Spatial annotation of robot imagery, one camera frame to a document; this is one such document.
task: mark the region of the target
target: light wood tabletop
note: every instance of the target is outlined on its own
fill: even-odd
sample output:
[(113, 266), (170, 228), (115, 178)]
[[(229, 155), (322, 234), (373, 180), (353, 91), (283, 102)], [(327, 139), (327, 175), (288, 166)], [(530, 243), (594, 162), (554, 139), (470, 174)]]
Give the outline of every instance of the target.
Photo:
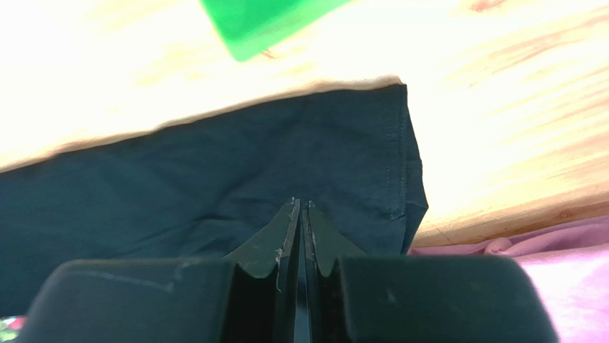
[(244, 63), (197, 0), (3, 1), (0, 171), (399, 81), (430, 204), (416, 246), (609, 214), (608, 0), (353, 1)]

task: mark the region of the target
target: black trousers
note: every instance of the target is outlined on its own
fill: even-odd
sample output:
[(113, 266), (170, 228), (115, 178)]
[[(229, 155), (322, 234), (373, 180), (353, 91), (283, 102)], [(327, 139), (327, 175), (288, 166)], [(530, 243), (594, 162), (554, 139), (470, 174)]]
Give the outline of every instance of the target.
[(0, 174), (0, 317), (73, 259), (221, 257), (283, 203), (399, 254), (425, 213), (406, 86), (251, 106)]

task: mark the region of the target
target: green plastic board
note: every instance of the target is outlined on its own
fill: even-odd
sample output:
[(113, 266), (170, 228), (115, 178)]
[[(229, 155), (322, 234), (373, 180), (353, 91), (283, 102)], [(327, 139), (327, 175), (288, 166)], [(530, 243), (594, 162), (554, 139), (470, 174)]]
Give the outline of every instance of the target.
[(350, 0), (200, 0), (237, 61), (252, 58)]

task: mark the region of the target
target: wooden surface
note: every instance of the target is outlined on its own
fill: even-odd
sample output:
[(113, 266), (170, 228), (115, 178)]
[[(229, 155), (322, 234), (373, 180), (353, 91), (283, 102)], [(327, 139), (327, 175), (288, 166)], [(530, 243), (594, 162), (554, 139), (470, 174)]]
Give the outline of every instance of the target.
[(415, 245), (609, 214), (609, 0), (354, 1), (243, 64), (197, 0), (3, 1), (0, 171), (399, 80), (430, 203)]

